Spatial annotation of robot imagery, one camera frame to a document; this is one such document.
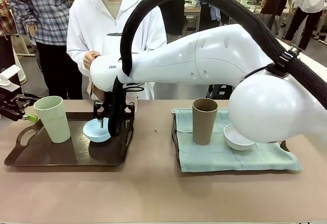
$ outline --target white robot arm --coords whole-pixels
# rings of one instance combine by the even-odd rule
[[[228,84],[236,87],[229,116],[248,139],[268,143],[298,134],[324,133],[327,110],[292,76],[276,77],[261,71],[272,63],[240,25],[189,35],[151,52],[134,54],[132,72],[122,70],[120,54],[98,57],[91,65],[93,83],[111,91],[114,80],[123,84],[165,82]]]

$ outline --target brown cup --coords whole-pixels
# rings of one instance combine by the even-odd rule
[[[193,102],[193,141],[207,145],[217,116],[218,104],[211,99],[200,98]]]

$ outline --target red plaid shirt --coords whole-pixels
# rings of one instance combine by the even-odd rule
[[[5,0],[0,0],[0,9],[8,12],[8,17],[0,17],[0,35],[6,35],[16,30],[16,25]]]

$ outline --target blue bowl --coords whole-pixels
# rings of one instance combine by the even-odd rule
[[[108,131],[108,123],[109,118],[104,118],[103,128],[101,128],[101,123],[97,119],[93,119],[86,123],[83,133],[92,142],[104,142],[111,137]]]

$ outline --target light green cloth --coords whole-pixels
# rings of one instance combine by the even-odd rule
[[[251,149],[231,149],[224,140],[224,128],[232,122],[228,109],[219,109],[214,131],[208,145],[193,141],[192,110],[176,109],[179,160],[182,172],[210,172],[223,170],[294,170],[302,168],[297,158],[284,151],[279,143],[256,143]]]

